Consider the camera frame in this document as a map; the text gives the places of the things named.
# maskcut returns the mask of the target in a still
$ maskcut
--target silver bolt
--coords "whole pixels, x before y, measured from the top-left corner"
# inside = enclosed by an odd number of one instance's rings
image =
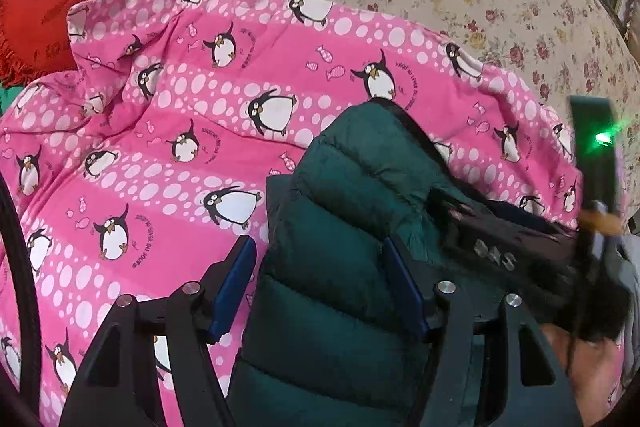
[[[126,308],[133,302],[133,297],[128,293],[124,293],[116,299],[116,304],[119,308]]]
[[[200,291],[200,283],[197,281],[188,282],[182,287],[182,293],[187,295],[195,295],[199,291]]]
[[[438,283],[438,290],[442,293],[453,293],[456,291],[456,285],[450,281],[440,281]]]
[[[518,306],[520,306],[522,304],[522,297],[520,297],[516,293],[510,293],[506,297],[506,301],[507,301],[507,304],[509,306],[513,306],[514,308],[517,308]]]

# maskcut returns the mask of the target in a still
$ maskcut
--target blanket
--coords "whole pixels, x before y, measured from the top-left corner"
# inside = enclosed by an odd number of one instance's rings
[[[78,71],[34,82],[0,122],[38,293],[47,426],[115,298],[168,295],[242,233],[259,261],[266,176],[293,171],[313,137],[370,97],[404,107],[490,198],[576,226],[570,128],[516,73],[419,24],[325,0],[89,0],[67,22]],[[210,349],[224,391],[252,285]],[[3,262],[0,360],[14,376],[17,332]],[[162,338],[156,357],[180,425]]]

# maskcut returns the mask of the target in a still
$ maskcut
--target blue gripper pad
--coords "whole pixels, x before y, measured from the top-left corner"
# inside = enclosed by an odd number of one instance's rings
[[[226,268],[225,265],[230,264],[226,277],[213,301],[213,320],[209,327],[209,333],[216,342],[231,329],[244,291],[254,271],[256,259],[255,241],[248,235],[242,235],[236,241],[226,260],[215,265],[221,265],[220,269],[223,271]]]
[[[404,327],[422,340],[429,331],[423,314],[422,294],[389,237],[383,244],[382,256],[396,311],[402,317]]]

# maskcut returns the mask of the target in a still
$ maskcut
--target skin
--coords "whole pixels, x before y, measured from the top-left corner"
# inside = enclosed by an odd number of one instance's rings
[[[565,369],[569,333],[551,324],[540,328]],[[594,425],[609,413],[607,399],[619,377],[620,356],[614,342],[576,342],[569,381],[584,427]]]

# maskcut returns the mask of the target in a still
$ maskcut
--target green puffer jacket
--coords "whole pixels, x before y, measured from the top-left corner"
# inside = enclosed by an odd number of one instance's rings
[[[481,204],[454,187],[401,113],[379,101],[349,108],[311,143],[289,184],[269,181],[270,250],[228,392],[239,427],[402,425],[430,347],[408,336],[394,309],[381,257],[393,233],[414,258],[454,270],[469,290],[496,302],[504,295],[438,247],[424,209],[430,190]],[[468,425],[481,378],[477,342]]]

